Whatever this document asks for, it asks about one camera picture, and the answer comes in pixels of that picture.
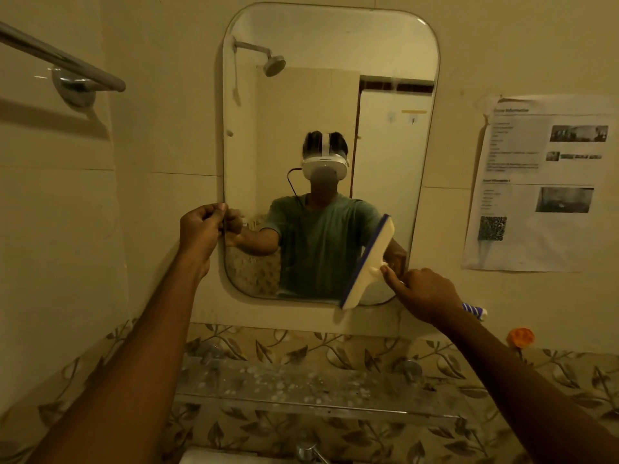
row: mirror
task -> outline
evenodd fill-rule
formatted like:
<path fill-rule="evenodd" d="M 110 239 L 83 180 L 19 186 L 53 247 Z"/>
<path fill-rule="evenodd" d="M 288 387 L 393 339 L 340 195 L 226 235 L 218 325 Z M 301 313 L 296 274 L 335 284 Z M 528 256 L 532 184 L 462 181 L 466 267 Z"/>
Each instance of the mirror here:
<path fill-rule="evenodd" d="M 254 297 L 337 303 L 383 214 L 407 267 L 438 69 L 420 18 L 257 4 L 223 43 L 225 267 Z M 361 304 L 393 292 L 373 283 Z"/>

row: white paper sheet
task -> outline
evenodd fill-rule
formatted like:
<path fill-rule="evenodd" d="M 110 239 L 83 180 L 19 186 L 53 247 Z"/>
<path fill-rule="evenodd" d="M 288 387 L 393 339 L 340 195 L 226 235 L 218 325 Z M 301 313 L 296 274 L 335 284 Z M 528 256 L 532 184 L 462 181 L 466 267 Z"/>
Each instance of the white paper sheet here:
<path fill-rule="evenodd" d="M 494 100 L 477 170 L 463 268 L 577 272 L 610 134 L 603 96 Z"/>

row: glass shelf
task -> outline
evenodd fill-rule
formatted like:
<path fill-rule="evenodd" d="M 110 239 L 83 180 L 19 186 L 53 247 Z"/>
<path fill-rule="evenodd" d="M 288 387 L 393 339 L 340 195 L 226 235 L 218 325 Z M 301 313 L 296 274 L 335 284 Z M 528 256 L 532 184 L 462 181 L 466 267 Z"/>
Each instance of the glass shelf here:
<path fill-rule="evenodd" d="M 421 377 L 187 356 L 176 401 L 342 419 L 463 426 L 472 415 L 457 388 Z"/>

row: squeegee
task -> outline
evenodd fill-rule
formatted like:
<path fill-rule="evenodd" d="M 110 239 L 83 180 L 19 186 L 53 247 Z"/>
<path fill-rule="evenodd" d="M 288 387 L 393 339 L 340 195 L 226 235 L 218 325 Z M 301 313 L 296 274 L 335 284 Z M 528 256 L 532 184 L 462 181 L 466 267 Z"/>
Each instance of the squeegee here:
<path fill-rule="evenodd" d="M 383 255 L 395 232 L 396 227 L 393 225 L 391 217 L 383 215 L 370 237 L 359 262 L 357 262 L 344 296 L 340 300 L 340 308 L 346 311 L 357 307 L 361 301 L 361 296 L 363 296 L 369 284 L 375 281 L 382 281 L 384 283 L 381 267 L 387 263 L 383 261 Z M 462 303 L 462 308 L 479 320 L 484 320 L 488 315 L 485 309 L 470 304 Z"/>

